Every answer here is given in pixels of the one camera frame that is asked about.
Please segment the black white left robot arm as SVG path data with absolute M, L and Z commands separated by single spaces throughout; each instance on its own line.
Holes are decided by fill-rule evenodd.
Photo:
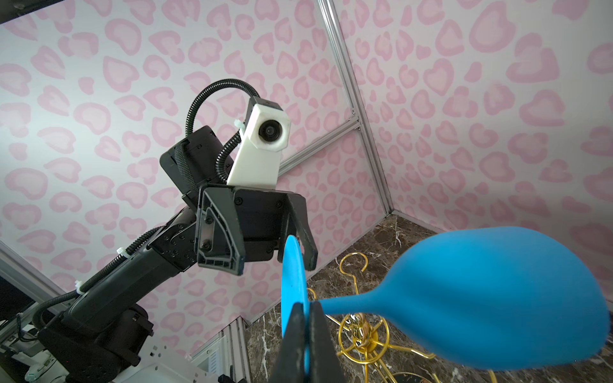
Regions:
M 287 239 L 300 240 L 307 270 L 318 251 L 303 196 L 222 184 L 222 145 L 204 126 L 161 156 L 185 207 L 140 236 L 78 289 L 58 297 L 71 307 L 49 322 L 34 315 L 38 340 L 67 370 L 69 382 L 110 382 L 140 363 L 153 324 L 139 304 L 193 266 L 240 275 L 244 265 L 281 259 Z

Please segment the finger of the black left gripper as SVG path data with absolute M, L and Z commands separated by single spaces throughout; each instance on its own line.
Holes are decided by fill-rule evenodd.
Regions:
M 308 221 L 306 199 L 293 192 L 284 193 L 282 198 L 282 220 L 279 237 L 277 260 L 284 260 L 285 243 L 289 236 L 295 236 L 302 244 L 303 264 L 307 271 L 314 271 L 317 265 L 319 251 Z
M 243 274 L 246 248 L 231 188 L 225 185 L 201 188 L 195 241 L 199 267 Z

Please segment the blue wine glass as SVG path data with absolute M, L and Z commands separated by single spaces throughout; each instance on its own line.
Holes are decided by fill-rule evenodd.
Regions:
M 283 337 L 307 294 L 303 252 L 291 236 L 282 274 Z M 607 341 L 610 315 L 595 277 L 563 244 L 520 227 L 450 231 L 409 248 L 373 290 L 322 299 L 325 316 L 384 317 L 428 351 L 479 370 L 581 361 Z

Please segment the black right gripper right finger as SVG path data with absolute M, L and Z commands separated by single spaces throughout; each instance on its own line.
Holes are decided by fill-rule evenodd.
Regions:
M 320 302 L 310 303 L 306 337 L 308 347 L 306 356 L 309 357 L 309 368 L 306 369 L 306 382 L 346 382 L 330 336 L 327 317 L 323 312 Z

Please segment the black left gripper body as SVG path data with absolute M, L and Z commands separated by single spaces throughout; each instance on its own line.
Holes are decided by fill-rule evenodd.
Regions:
M 281 260 L 284 217 L 288 205 L 286 191 L 232 187 L 244 249 L 238 253 L 240 263 Z

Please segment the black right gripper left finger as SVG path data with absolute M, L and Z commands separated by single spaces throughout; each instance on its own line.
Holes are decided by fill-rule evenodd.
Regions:
M 303 304 L 295 303 L 268 383 L 303 383 L 305 381 L 306 337 Z

